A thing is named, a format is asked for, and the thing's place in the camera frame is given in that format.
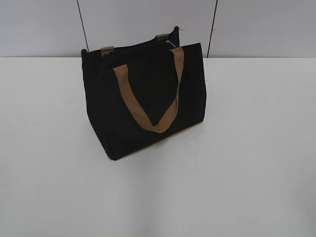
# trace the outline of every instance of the tan handle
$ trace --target tan handle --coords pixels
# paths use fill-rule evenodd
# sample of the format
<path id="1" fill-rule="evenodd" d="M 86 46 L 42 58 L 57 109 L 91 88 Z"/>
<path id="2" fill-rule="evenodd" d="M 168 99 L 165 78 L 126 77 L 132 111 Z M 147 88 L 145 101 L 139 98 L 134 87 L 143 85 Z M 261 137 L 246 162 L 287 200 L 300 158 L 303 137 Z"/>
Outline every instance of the tan handle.
<path id="1" fill-rule="evenodd" d="M 182 77 L 183 71 L 183 63 L 184 63 L 184 52 L 181 47 L 175 48 L 170 50 L 174 56 L 174 64 L 176 67 L 176 72 L 178 76 L 178 88 L 177 88 L 177 96 L 169 106 L 167 111 L 161 117 L 160 121 L 157 125 L 153 126 L 150 122 L 147 114 L 143 110 L 143 108 L 138 103 L 137 99 L 135 98 L 133 91 L 130 87 L 128 81 L 128 67 L 126 64 L 114 68 L 115 74 L 118 79 L 119 90 L 122 95 L 123 101 L 125 102 L 126 106 L 128 107 L 129 111 L 133 115 L 136 122 L 141 126 L 141 128 L 157 132 L 163 133 L 165 132 L 175 120 L 178 114 L 178 103 L 179 103 L 179 86 Z"/>

